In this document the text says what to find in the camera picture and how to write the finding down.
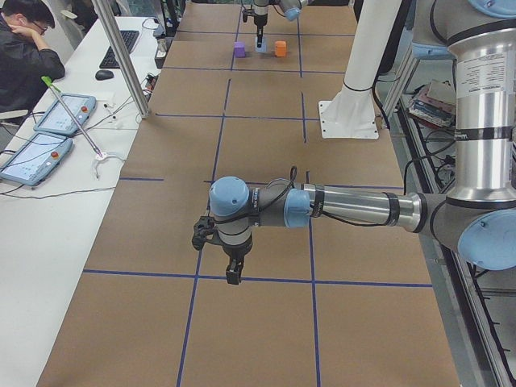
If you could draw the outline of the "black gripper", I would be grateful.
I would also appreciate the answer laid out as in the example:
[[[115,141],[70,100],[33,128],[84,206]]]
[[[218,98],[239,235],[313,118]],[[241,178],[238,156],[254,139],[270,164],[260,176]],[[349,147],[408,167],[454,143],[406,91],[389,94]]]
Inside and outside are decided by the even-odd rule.
[[[256,40],[261,41],[264,38],[264,26],[268,22],[268,15],[255,14]]]
[[[244,259],[252,250],[252,245],[253,242],[251,240],[247,240],[239,245],[223,245],[223,251],[230,258],[226,268],[226,279],[229,285],[239,285],[241,283]]]

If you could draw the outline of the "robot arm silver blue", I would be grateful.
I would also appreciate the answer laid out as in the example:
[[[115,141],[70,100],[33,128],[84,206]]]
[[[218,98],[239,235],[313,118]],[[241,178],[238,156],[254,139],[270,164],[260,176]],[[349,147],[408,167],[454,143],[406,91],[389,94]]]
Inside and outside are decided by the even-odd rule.
[[[268,8],[270,6],[278,6],[280,15],[284,16],[288,21],[294,21],[299,17],[304,7],[310,5],[309,0],[259,0],[253,1],[251,7],[243,10],[243,21],[247,17],[252,17],[256,26],[256,49],[262,49],[264,46],[264,27],[268,22]]]
[[[210,187],[211,215],[194,225],[192,244],[222,247],[226,278],[241,281],[252,228],[304,227],[325,216],[359,227],[397,226],[423,233],[488,270],[515,265],[515,4],[421,1],[414,52],[456,59],[455,184],[445,194],[365,192],[277,179],[250,188],[237,177]]]

